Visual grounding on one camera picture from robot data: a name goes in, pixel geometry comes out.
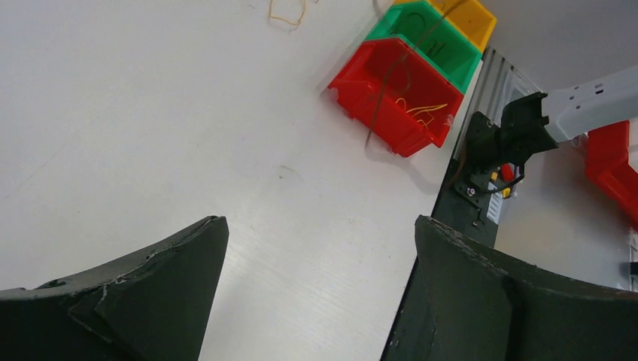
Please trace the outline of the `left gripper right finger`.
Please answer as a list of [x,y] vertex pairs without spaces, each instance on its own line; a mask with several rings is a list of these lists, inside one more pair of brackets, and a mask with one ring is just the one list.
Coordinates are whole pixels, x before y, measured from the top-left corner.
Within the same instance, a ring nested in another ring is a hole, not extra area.
[[420,216],[396,360],[635,360],[637,295],[546,271]]

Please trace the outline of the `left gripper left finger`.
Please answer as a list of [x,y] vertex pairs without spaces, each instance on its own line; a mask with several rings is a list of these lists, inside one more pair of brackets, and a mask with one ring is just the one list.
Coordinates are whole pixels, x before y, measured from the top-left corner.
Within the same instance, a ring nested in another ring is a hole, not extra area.
[[3,360],[196,360],[229,240],[208,216],[31,290],[1,292]]

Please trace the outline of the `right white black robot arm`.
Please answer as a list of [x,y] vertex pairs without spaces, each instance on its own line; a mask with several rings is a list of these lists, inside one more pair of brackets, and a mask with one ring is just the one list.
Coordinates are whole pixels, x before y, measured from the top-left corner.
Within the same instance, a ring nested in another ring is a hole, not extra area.
[[466,164],[490,171],[523,166],[536,153],[553,150],[578,135],[637,116],[637,67],[508,103],[500,124],[466,136]]

